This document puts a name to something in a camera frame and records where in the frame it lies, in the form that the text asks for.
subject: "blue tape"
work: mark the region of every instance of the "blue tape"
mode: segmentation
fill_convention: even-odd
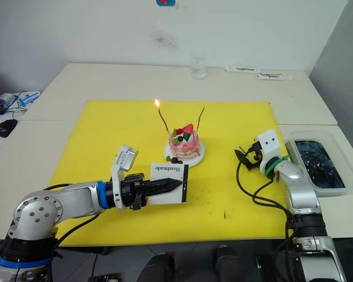
[[[31,267],[38,267],[38,266],[44,266],[46,264],[50,264],[52,262],[52,259],[53,258],[50,257],[45,260],[29,261],[28,263],[16,263],[14,261],[4,260],[0,256],[0,265],[7,268],[31,268]]]
[[[103,181],[98,181],[98,186],[97,186],[97,191],[98,191],[98,196],[99,196],[99,201],[101,202],[101,207],[103,209],[108,209],[108,203],[106,201],[106,182]]]

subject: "gray floor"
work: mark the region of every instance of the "gray floor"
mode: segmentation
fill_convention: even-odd
[[[220,245],[227,245],[240,256],[247,271],[247,277],[242,277],[239,281],[263,282],[261,272],[256,267],[255,255],[271,254],[278,243],[277,240],[240,240],[113,247],[108,255],[98,255],[94,274],[97,276],[120,273],[123,282],[136,282],[141,270],[152,256],[174,252],[176,282],[217,282],[212,268],[211,250]],[[335,246],[347,281],[353,282],[353,238],[335,239]],[[64,258],[54,259],[54,282],[87,282],[96,254],[67,249],[58,251]],[[280,269],[283,269],[283,264],[283,256],[279,256]]]

